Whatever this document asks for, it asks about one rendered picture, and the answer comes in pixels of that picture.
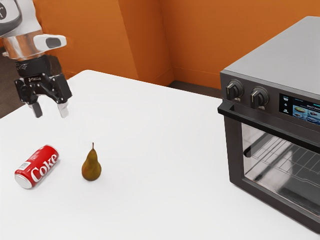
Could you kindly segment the dark grey countertop oven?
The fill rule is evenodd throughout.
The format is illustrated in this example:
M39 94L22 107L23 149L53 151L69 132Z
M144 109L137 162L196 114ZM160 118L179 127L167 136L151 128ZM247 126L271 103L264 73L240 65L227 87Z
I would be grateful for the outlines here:
M320 234L320 16L220 72L229 180Z

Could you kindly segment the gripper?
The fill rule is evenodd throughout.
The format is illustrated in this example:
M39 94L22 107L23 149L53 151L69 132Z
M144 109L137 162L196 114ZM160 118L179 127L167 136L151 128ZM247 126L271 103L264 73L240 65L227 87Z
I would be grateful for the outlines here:
M38 95L52 98L57 103L62 118L69 115L67 106L72 92L57 57L44 54L33 59L16 61L15 68L19 75L14 81L19 99L32 109L36 118L43 115Z

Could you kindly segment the red soda can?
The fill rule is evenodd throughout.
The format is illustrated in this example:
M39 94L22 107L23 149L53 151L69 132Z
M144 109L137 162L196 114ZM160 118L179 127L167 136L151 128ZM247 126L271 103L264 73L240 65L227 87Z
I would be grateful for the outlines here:
M45 145L15 170L14 179L22 188L31 189L49 174L58 160L58 151L50 145Z

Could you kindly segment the brown green pear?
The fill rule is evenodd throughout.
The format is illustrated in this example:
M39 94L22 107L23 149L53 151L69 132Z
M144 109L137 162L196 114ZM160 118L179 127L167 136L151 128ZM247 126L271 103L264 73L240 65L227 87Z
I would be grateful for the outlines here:
M92 148L87 154L86 160L82 164L81 174L87 181L97 180L102 172L101 164L98 161L98 155L92 143Z

